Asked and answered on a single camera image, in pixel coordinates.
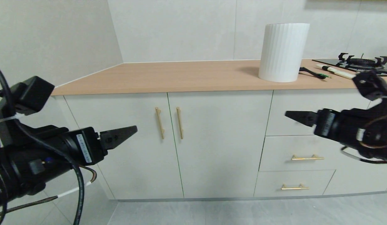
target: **white ribbed vase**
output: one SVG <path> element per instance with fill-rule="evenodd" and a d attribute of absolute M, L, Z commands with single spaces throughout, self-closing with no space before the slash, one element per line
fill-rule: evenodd
<path fill-rule="evenodd" d="M 268 24 L 265 28 L 259 78 L 292 82 L 298 78 L 310 24 Z"/>

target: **stove burner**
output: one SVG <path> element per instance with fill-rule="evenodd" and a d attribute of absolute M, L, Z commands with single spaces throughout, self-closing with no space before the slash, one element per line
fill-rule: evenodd
<path fill-rule="evenodd" d="M 349 64 L 355 64 L 358 66 L 372 67 L 375 65 L 375 61 L 364 58 L 351 58 Z"/>
<path fill-rule="evenodd" d="M 348 56 L 348 58 L 344 58 L 344 55 L 348 53 L 341 53 L 339 55 L 339 63 L 345 64 L 345 67 L 353 67 L 353 68 L 383 68 L 383 65 L 387 63 L 387 57 L 375 57 L 377 61 L 371 59 L 364 58 L 352 58 L 354 55 Z"/>

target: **gold handle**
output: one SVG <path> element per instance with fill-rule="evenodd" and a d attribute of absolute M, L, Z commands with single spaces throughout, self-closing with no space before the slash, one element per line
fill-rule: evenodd
<path fill-rule="evenodd" d="M 296 157 L 296 155 L 293 155 L 291 160 L 292 161 L 295 161 L 295 160 L 323 160 L 324 157 L 318 157 L 316 154 L 313 154 L 312 157 L 310 158 L 298 158 Z"/>
<path fill-rule="evenodd" d="M 181 110 L 179 109 L 179 107 L 176 108 L 176 114 L 178 115 L 179 134 L 181 135 L 181 139 L 184 139 L 184 130 L 182 129 L 181 124 Z"/>
<path fill-rule="evenodd" d="M 305 187 L 303 184 L 299 184 L 299 187 L 286 187 L 285 184 L 282 184 L 281 190 L 304 190 L 304 189 L 310 189 L 309 187 Z"/>
<path fill-rule="evenodd" d="M 157 107 L 156 107 L 156 113 L 157 113 L 157 119 L 159 120 L 161 139 L 164 139 L 164 131 L 165 130 L 163 129 L 163 125 L 161 124 L 161 118 L 160 118 L 161 110 Z"/>

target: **countertop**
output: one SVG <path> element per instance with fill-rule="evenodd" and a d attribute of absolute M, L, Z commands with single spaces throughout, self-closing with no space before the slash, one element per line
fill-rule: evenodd
<path fill-rule="evenodd" d="M 259 60 L 124 63 L 59 86 L 52 95 L 355 88 L 351 80 L 316 68 L 318 63 L 304 59 L 301 66 L 332 78 L 300 72 L 294 82 L 265 81 L 257 76 Z"/>

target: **floor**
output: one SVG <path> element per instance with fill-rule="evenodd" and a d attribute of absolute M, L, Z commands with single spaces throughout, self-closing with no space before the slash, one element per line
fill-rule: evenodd
<path fill-rule="evenodd" d="M 119 202 L 108 225 L 385 225 L 387 193 L 251 201 Z"/>

